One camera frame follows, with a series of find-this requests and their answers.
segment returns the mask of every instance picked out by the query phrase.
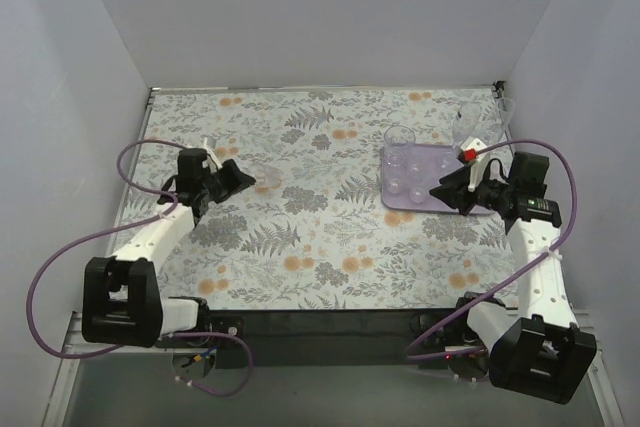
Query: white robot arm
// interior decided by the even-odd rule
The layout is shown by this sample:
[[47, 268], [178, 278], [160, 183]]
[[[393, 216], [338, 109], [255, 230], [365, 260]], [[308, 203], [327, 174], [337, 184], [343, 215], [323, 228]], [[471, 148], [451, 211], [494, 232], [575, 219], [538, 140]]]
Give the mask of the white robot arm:
[[[497, 387], [557, 403], [568, 402], [596, 354], [592, 334], [580, 331], [567, 300], [561, 256], [550, 251], [560, 237], [558, 205], [544, 198], [549, 159], [516, 152], [505, 182], [492, 180], [486, 146], [463, 145], [466, 165], [442, 178], [431, 194], [467, 215], [475, 205], [496, 211], [505, 221], [515, 264], [549, 255], [518, 279], [518, 320], [492, 298], [469, 310], [467, 326], [489, 353], [488, 375]], [[477, 297], [465, 296], [463, 304]]]
[[85, 340], [152, 347], [164, 334], [199, 327], [199, 314], [208, 310], [206, 301], [161, 298], [157, 276], [211, 202], [224, 202], [255, 182], [233, 160], [220, 164], [206, 146], [181, 150], [178, 174], [163, 188], [169, 190], [175, 183], [176, 208], [161, 214], [171, 202], [161, 197], [157, 221], [143, 227], [110, 257], [95, 257], [87, 264], [82, 309]]

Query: floral tablecloth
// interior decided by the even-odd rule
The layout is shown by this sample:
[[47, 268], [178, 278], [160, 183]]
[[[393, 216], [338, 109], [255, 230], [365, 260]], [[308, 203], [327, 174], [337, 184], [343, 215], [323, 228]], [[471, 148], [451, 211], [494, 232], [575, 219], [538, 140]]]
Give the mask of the floral tablecloth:
[[[402, 124], [418, 142], [447, 143], [454, 109], [468, 100], [490, 122], [490, 89], [160, 93], [147, 137], [198, 146], [209, 136], [222, 159], [281, 171], [277, 187], [211, 207], [165, 263], [162, 294], [204, 297], [214, 309], [452, 307], [465, 291], [504, 279], [514, 265], [497, 216], [397, 212], [380, 202], [384, 131]], [[134, 180], [162, 185], [176, 154], [144, 146]], [[122, 223], [150, 215], [155, 200], [130, 191]], [[514, 293], [501, 298], [515, 305]]]

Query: glass cup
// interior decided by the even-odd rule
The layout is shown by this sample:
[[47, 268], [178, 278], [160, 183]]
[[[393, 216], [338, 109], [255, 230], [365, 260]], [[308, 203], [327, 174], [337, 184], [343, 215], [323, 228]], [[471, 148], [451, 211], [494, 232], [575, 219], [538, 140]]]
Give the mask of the glass cup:
[[394, 125], [384, 133], [384, 160], [388, 165], [406, 165], [416, 136], [409, 127]]
[[509, 122], [511, 122], [511, 117], [513, 117], [515, 110], [516, 103], [513, 100], [505, 97], [496, 99], [495, 108], [489, 112], [486, 128], [476, 134], [476, 137], [487, 146], [500, 142], [509, 127]]
[[465, 102], [460, 106], [451, 123], [451, 149], [442, 156], [440, 167], [446, 169], [457, 162], [460, 146], [476, 130], [481, 115], [482, 107], [475, 102]]
[[402, 193], [407, 186], [407, 164], [416, 142], [413, 131], [402, 125], [384, 133], [383, 164], [385, 187], [391, 194]]

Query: white panel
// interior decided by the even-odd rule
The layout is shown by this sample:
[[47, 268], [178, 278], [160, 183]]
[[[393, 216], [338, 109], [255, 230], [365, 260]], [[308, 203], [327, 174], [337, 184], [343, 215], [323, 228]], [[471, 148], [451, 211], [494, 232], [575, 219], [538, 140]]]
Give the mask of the white panel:
[[103, 0], [149, 85], [506, 78], [549, 0]]
[[[114, 159], [147, 90], [100, 0], [0, 0], [0, 425], [40, 425], [59, 362], [31, 339], [25, 297], [62, 244], [112, 224]], [[63, 257], [37, 291], [61, 347], [96, 243]]]
[[[579, 195], [562, 247], [569, 298], [589, 309], [626, 425], [640, 425], [640, 0], [552, 0], [509, 79], [515, 137], [564, 152]], [[555, 163], [548, 196], [570, 204]]]

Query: transparent tray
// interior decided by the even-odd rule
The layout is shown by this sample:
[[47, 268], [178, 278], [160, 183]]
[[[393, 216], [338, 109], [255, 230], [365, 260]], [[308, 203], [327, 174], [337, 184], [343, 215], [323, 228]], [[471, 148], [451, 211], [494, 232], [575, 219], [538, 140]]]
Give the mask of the transparent tray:
[[[433, 145], [433, 144], [415, 144], [412, 147], [412, 156], [414, 159], [418, 159], [420, 165], [424, 168], [425, 177], [421, 184], [426, 187], [427, 191], [440, 185], [439, 180], [447, 174], [450, 174], [454, 170], [459, 169], [462, 164], [459, 162], [453, 162], [446, 168], [441, 166], [441, 158], [446, 153], [447, 149], [450, 149], [449, 145]], [[409, 198], [409, 190], [405, 189], [399, 194], [392, 194], [389, 192], [385, 185], [385, 169], [384, 165], [381, 168], [382, 171], [382, 203], [390, 209], [394, 210], [412, 210], [415, 212], [431, 212], [431, 213], [447, 213], [455, 214], [458, 211], [450, 209], [442, 201], [435, 197], [428, 196], [424, 202], [416, 203]], [[474, 207], [471, 211], [472, 215], [488, 215], [491, 211], [482, 208]]]

